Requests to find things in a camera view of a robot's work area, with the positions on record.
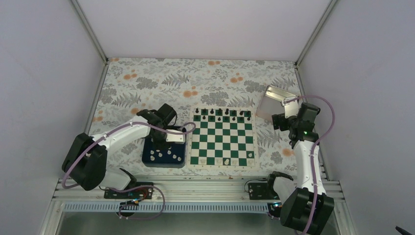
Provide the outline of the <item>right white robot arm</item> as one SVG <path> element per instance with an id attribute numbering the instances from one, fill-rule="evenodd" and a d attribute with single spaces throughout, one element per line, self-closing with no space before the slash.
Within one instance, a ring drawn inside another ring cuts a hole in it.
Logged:
<path id="1" fill-rule="evenodd" d="M 265 193 L 280 199 L 279 220 L 297 235 L 320 235 L 334 210 L 333 198 L 327 196 L 319 164 L 319 135 L 313 131 L 320 108 L 296 101 L 282 102 L 284 112 L 273 115 L 274 128 L 289 132 L 289 140 L 297 162 L 297 178 L 274 171 L 270 174 Z"/>

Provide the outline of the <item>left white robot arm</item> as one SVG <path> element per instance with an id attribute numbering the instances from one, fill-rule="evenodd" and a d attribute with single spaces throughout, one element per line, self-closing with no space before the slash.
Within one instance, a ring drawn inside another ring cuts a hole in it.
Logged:
<path id="1" fill-rule="evenodd" d="M 77 135 L 62 164 L 62 187 L 106 187 L 115 189 L 123 198 L 132 197 L 137 187 L 135 177 L 122 168 L 107 169 L 107 157 L 138 139 L 149 138 L 157 149 L 169 148 L 172 143 L 183 144 L 184 133 L 169 127 L 175 116 L 175 110 L 164 104 L 155 111 L 141 110 L 110 131 Z"/>

